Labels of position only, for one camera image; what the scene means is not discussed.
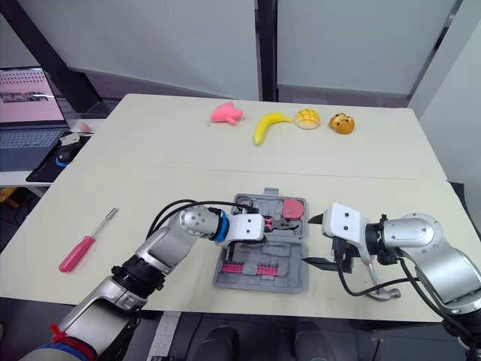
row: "laptop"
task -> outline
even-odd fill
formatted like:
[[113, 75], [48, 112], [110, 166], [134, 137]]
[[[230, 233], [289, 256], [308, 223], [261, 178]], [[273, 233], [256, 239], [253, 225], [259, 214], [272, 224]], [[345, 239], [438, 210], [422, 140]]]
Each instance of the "laptop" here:
[[66, 131], [42, 68], [0, 68], [0, 171], [37, 168]]

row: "pliers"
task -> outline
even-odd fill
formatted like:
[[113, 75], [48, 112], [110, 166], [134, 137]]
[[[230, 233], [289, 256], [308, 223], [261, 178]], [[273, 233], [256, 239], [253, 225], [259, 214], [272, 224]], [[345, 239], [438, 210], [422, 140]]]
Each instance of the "pliers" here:
[[287, 229], [296, 229], [299, 227], [298, 224], [294, 225], [284, 218], [275, 220], [272, 216], [264, 216], [264, 220], [265, 220], [264, 232], [272, 232], [273, 229], [287, 230]]

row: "toy banana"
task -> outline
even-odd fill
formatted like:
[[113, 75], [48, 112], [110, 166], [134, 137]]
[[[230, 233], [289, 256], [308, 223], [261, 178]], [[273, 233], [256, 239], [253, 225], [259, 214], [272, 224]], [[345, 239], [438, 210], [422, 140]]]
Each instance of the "toy banana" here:
[[268, 130], [269, 126], [282, 122], [292, 123], [292, 119], [289, 119], [281, 113], [269, 113], [264, 115], [257, 123], [256, 130], [254, 131], [254, 144], [260, 145], [264, 141], [265, 132]]

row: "pink handle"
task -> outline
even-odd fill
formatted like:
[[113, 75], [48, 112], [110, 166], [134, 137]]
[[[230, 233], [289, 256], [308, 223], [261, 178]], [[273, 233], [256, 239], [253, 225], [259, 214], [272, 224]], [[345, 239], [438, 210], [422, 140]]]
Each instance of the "pink handle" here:
[[60, 263], [60, 272], [70, 272], [79, 263], [85, 253], [89, 250], [90, 246], [95, 242], [95, 239], [86, 235], [83, 240], [75, 246], [75, 248], [66, 256], [62, 263]]

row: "computer mouse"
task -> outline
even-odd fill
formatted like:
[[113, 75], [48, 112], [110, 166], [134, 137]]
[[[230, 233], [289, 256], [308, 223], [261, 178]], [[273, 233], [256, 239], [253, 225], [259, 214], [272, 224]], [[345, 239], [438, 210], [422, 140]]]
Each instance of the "computer mouse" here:
[[81, 143], [73, 143], [60, 147], [57, 157], [55, 158], [55, 163], [61, 167], [65, 167], [68, 163], [74, 160], [81, 148]]

